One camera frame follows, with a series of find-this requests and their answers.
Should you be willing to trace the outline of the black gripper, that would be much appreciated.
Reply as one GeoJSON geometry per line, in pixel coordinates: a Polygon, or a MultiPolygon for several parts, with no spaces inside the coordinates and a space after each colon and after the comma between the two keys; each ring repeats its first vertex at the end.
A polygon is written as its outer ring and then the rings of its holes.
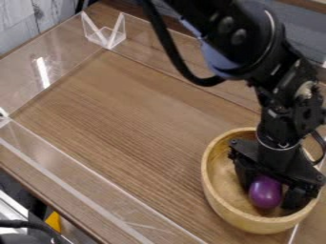
{"type": "Polygon", "coordinates": [[[282,208],[302,210],[320,195],[326,176],[316,168],[322,157],[312,160],[297,143],[289,148],[273,148],[259,139],[235,137],[230,140],[230,159],[241,187],[250,190],[259,174],[284,183],[282,208]]]}

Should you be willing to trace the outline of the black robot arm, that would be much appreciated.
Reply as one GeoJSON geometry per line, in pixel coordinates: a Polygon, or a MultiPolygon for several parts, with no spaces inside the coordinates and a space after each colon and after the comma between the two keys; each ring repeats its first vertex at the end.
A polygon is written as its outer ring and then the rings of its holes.
{"type": "Polygon", "coordinates": [[[318,197],[325,175],[305,154],[302,140],[326,124],[326,107],[313,64],[286,38],[285,24],[249,0],[163,0],[202,43],[214,86],[246,80],[261,105],[253,139],[230,142],[230,158],[243,189],[262,176],[288,186],[282,208],[300,210],[318,197]]]}

